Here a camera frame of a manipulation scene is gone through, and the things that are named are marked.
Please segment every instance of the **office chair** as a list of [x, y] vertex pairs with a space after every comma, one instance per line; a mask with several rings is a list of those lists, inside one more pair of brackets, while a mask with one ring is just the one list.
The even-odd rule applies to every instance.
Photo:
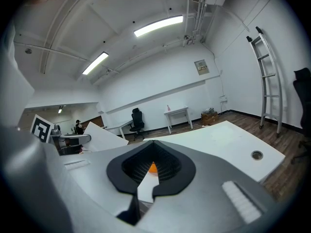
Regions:
[[145, 127], [144, 122], [142, 121], [142, 113], [141, 111], [139, 111], [139, 108], [135, 108], [132, 111], [132, 119], [133, 119], [133, 123], [134, 123], [134, 127], [132, 127], [132, 124], [130, 124], [131, 128], [130, 131], [131, 132], [136, 132], [136, 134], [134, 135], [134, 140], [136, 140], [136, 138], [140, 135], [142, 136], [143, 139], [145, 139], [145, 137], [141, 134], [142, 128]]
[[[303, 114], [300, 121], [300, 125], [303, 130], [303, 135], [306, 138], [311, 137], [311, 73], [308, 68], [303, 68], [299, 71], [294, 71], [296, 80], [293, 82], [294, 88], [300, 98]], [[291, 163], [293, 164], [295, 159], [309, 156], [311, 151], [311, 141], [300, 141], [299, 148], [304, 146], [307, 150], [305, 153], [295, 156]]]

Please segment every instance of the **ceiling light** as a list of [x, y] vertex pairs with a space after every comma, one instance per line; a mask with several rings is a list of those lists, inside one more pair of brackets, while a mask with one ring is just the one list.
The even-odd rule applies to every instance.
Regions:
[[100, 62], [102, 62], [105, 58], [108, 57], [108, 54], [103, 52], [96, 60], [94, 60], [88, 67], [85, 69], [83, 74], [87, 75], [91, 70], [93, 70]]
[[160, 29], [172, 24], [176, 24], [176, 23], [180, 23], [183, 22], [183, 16], [176, 16], [176, 17], [170, 17], [167, 19], [163, 19], [161, 21], [156, 21], [153, 22], [152, 24], [149, 24], [147, 26], [144, 26], [141, 29], [135, 30], [134, 34], [139, 37], [145, 33], [148, 33], [150, 31], [156, 30], [156, 29]]

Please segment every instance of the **white table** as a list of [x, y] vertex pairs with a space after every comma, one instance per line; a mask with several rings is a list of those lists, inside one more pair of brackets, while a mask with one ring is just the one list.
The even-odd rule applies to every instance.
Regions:
[[123, 121], [123, 122], [119, 122], [119, 123], [116, 123], [115, 125], [111, 126], [111, 127], [108, 127], [108, 128], [105, 128], [105, 130], [114, 130], [114, 129], [119, 129], [120, 130], [120, 133], [123, 137], [123, 139], [125, 139], [125, 136], [124, 136], [124, 133], [123, 133], [123, 130], [122, 128], [126, 125], [129, 125], [133, 123], [133, 120], [127, 120], [127, 121]]
[[[206, 128], [180, 134], [148, 138], [179, 144], [218, 156], [256, 182], [263, 182], [284, 160], [285, 155], [238, 126], [225, 121]], [[263, 154], [261, 160], [251, 156], [254, 151]]]
[[188, 113], [188, 106], [185, 106], [185, 107], [182, 107], [182, 108], [179, 108], [179, 109], [175, 109], [175, 110], [170, 110], [170, 111], [164, 112], [164, 115], [166, 117], [167, 127], [169, 129], [170, 134], [172, 133], [171, 132], [172, 123], [171, 123], [170, 116], [174, 115], [174, 114], [182, 113], [182, 112], [186, 113], [188, 124], [190, 124], [190, 127], [193, 129], [192, 121], [190, 120], [189, 113]]

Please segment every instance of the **wall outlet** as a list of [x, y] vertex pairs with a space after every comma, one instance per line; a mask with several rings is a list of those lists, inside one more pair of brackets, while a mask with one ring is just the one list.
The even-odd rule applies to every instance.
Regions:
[[221, 97], [219, 97], [219, 101], [220, 102], [226, 102], [227, 101], [227, 97], [226, 96], [221, 96]]

